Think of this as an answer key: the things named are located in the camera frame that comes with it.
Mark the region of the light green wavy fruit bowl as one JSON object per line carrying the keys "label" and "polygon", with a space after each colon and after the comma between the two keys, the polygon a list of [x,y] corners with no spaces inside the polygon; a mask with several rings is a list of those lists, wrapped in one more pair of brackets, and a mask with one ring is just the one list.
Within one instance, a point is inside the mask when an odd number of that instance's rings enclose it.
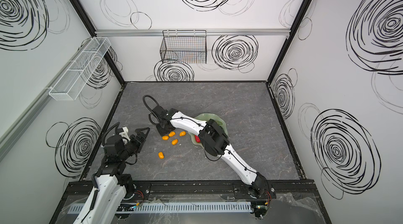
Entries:
{"label": "light green wavy fruit bowl", "polygon": [[[200,121],[208,121],[210,119],[213,119],[215,122],[217,122],[217,124],[224,130],[226,135],[228,134],[228,130],[227,130],[227,125],[226,122],[220,118],[218,115],[216,114],[212,114],[212,113],[203,113],[198,115],[197,117],[195,117],[195,119],[200,120]],[[191,137],[191,141],[194,145],[196,146],[201,146],[202,144],[200,142],[196,141],[196,137],[195,134],[188,132],[189,136]]]}

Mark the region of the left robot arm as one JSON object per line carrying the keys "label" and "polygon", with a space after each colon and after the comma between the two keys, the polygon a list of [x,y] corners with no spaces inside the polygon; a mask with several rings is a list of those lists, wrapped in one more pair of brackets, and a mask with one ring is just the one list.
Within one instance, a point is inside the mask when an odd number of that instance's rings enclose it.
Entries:
{"label": "left robot arm", "polygon": [[127,165],[136,164],[137,161],[130,163],[127,159],[137,157],[141,152],[150,128],[139,128],[135,134],[129,135],[129,129],[119,125],[116,123],[107,130],[107,133],[114,131],[113,135],[101,139],[105,154],[101,166],[92,175],[93,188],[74,221],[76,224],[110,224],[122,201],[138,195],[139,202],[133,207],[144,203],[143,192],[137,190],[132,176],[125,174],[124,170]]}

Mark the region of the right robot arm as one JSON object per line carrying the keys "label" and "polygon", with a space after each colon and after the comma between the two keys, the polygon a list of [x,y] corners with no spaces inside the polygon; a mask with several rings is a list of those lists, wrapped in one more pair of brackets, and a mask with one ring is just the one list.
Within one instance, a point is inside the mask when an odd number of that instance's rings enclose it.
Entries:
{"label": "right robot arm", "polygon": [[211,155],[216,157],[216,161],[226,162],[241,181],[249,186],[248,190],[252,197],[274,198],[275,190],[266,178],[241,158],[230,144],[224,129],[215,120],[198,120],[176,109],[165,110],[160,105],[148,110],[150,111],[149,120],[156,126],[160,135],[170,133],[174,129],[182,129],[193,134],[199,138],[206,157]]}

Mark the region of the white mesh wall shelf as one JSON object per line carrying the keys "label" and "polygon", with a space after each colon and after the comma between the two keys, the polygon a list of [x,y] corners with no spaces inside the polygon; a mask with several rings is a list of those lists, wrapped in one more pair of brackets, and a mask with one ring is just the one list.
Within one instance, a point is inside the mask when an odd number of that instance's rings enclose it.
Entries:
{"label": "white mesh wall shelf", "polygon": [[111,69],[105,60],[110,47],[106,37],[86,40],[49,95],[56,101],[74,101],[86,86],[104,88],[111,79]]}

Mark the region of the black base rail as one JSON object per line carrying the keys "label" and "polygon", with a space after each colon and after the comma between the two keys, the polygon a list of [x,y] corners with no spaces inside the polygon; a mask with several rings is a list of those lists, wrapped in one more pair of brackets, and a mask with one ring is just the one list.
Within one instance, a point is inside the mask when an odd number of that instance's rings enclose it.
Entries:
{"label": "black base rail", "polygon": [[125,197],[127,202],[150,201],[158,195],[221,195],[230,199],[268,200],[278,194],[317,191],[313,180],[274,180],[266,182],[260,196],[241,181],[135,181],[136,189]]}

